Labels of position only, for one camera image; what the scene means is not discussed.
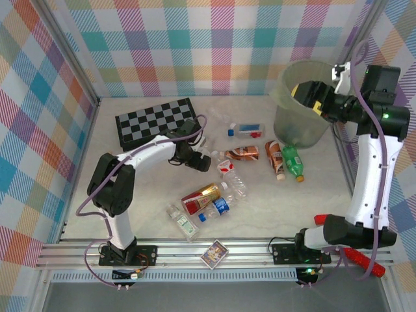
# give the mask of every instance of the trash bin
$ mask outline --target trash bin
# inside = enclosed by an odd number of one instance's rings
[[[289,64],[279,75],[276,87],[269,93],[277,103],[274,134],[286,145],[310,148],[315,145],[330,125],[312,109],[295,100],[293,88],[307,81],[323,81],[332,85],[332,65],[301,60]]]

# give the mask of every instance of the chessboard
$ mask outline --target chessboard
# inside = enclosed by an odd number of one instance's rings
[[[185,120],[195,117],[189,98],[116,116],[120,146],[123,151],[131,151],[153,140],[160,132],[175,131]]]

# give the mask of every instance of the white robotic arm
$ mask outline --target white robotic arm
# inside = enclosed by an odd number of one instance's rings
[[[168,140],[168,137],[157,135],[150,144],[157,143],[159,141]],[[147,169],[150,169],[155,164],[163,161],[168,161],[175,155],[176,145],[173,142],[167,142],[162,144],[156,144],[150,148],[147,148],[140,153],[133,156],[125,165],[133,166],[136,176],[143,173]],[[117,159],[122,161],[126,157],[130,156],[134,151],[117,155]],[[129,213],[124,211],[122,214],[111,217],[106,210],[102,211],[107,215],[107,219],[112,229],[112,239],[110,243],[120,250],[125,250],[134,241],[135,236],[131,231]]]
[[[378,246],[391,246],[396,233],[388,230],[388,202],[395,163],[408,132],[410,112],[406,107],[393,106],[400,68],[370,65],[367,68],[361,94],[378,119],[387,146],[387,178],[382,190],[382,206],[377,217]],[[323,226],[303,229],[295,238],[298,249],[320,250],[333,245],[372,248],[374,211],[382,176],[380,137],[369,115],[354,96],[349,96],[350,63],[333,70],[336,88],[322,82],[302,83],[294,95],[301,104],[315,108],[329,122],[358,124],[359,164],[356,185],[345,218],[329,215]]]
[[[112,234],[110,241],[107,242],[108,246],[102,247],[100,252],[102,265],[110,265],[115,261],[118,265],[134,264],[137,254],[149,249],[137,246],[127,212],[133,200],[136,176],[162,161],[185,164],[201,172],[208,171],[211,158],[196,151],[196,148],[203,142],[202,135],[199,136],[197,142],[189,142],[197,132],[201,133],[201,131],[197,121],[187,120],[176,132],[170,131],[166,135],[157,135],[146,146],[117,156],[109,153],[101,156],[87,194],[89,196],[92,193],[96,194],[92,201],[107,217]],[[114,172],[115,168],[118,169],[113,179],[108,181],[109,173]],[[151,252],[152,258],[155,257],[155,251]]]

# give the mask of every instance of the red handle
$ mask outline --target red handle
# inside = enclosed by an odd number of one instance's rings
[[[344,252],[346,257],[349,258],[349,260],[354,262],[356,265],[359,265],[361,268],[364,268],[365,270],[368,269],[370,265],[370,258],[368,258],[366,255],[352,248],[344,248]],[[380,278],[385,274],[385,267],[379,265],[378,263],[375,263],[371,270],[371,274]]]
[[[317,214],[313,219],[315,220],[315,224],[317,226],[321,226],[325,223],[326,217],[327,214]],[[365,270],[368,269],[370,265],[370,258],[368,258],[366,255],[352,248],[344,248],[344,252],[346,257],[352,262],[354,262],[356,265],[359,265],[361,268],[364,268]],[[380,278],[385,274],[385,267],[379,265],[378,263],[375,263],[374,267],[371,270],[371,273]]]

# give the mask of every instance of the card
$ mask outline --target card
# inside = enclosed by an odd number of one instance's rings
[[[201,260],[213,270],[228,254],[228,249],[221,244],[219,240],[214,241],[212,245],[202,254]]]

